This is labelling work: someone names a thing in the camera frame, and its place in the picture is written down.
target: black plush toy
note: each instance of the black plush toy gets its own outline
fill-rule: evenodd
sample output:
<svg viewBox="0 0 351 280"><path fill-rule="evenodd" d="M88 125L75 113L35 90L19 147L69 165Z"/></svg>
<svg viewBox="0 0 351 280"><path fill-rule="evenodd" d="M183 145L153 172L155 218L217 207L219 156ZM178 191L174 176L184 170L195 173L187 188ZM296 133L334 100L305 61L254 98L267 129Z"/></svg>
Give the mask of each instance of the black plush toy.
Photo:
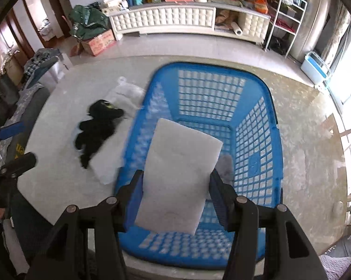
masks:
<svg viewBox="0 0 351 280"><path fill-rule="evenodd" d="M78 134L74 144L78 150L83 148L80 156L81 165L87 168L91 156L96 153L103 142L114 133L114 119L124 115L122 109L116 109L112 104L105 100L98 100L90 106L88 114L91 120L82 121L79 129L82 133Z"/></svg>

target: orange bag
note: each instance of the orange bag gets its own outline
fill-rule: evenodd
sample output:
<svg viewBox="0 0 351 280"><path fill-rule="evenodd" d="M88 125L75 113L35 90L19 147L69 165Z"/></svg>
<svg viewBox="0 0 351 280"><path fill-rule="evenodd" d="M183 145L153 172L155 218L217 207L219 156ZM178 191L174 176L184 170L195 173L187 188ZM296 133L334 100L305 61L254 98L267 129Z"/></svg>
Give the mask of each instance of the orange bag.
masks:
<svg viewBox="0 0 351 280"><path fill-rule="evenodd" d="M267 14L269 12L268 6L266 5L266 0L256 0L255 10L262 14Z"/></svg>

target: patterned curtain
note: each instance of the patterned curtain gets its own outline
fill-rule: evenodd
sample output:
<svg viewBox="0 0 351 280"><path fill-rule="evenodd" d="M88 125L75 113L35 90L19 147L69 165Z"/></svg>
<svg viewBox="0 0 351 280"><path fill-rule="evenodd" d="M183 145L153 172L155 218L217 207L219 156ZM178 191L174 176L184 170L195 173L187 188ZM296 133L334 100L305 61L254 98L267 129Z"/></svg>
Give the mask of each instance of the patterned curtain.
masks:
<svg viewBox="0 0 351 280"><path fill-rule="evenodd" d="M331 66L335 56L337 54L337 48L341 38L347 30L349 23L351 22L351 15L341 1L337 3L337 15L335 19L335 25L333 35L327 42L324 48L321 58L325 61L328 67Z"/></svg>

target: white tufted cabinet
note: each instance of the white tufted cabinet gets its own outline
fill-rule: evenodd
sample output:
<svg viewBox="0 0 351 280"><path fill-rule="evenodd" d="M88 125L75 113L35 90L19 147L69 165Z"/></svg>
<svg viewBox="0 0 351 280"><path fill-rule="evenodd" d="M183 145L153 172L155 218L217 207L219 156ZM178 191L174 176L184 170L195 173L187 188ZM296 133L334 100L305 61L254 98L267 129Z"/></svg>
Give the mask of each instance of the white tufted cabinet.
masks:
<svg viewBox="0 0 351 280"><path fill-rule="evenodd" d="M243 35L215 30L216 9L225 8L242 12L238 24ZM133 7L109 16L116 40L125 33L201 33L238 38L256 43L265 39L269 16L252 10L217 3L159 3Z"/></svg>

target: black handbag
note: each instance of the black handbag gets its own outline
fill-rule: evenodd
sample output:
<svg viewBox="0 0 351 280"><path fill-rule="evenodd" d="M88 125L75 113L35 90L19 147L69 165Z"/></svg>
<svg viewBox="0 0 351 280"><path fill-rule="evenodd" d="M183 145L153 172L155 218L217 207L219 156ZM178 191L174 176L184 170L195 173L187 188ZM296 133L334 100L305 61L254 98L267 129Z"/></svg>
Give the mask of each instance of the black handbag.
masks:
<svg viewBox="0 0 351 280"><path fill-rule="evenodd" d="M0 125L4 125L17 109L20 94L7 74L0 76Z"/></svg>

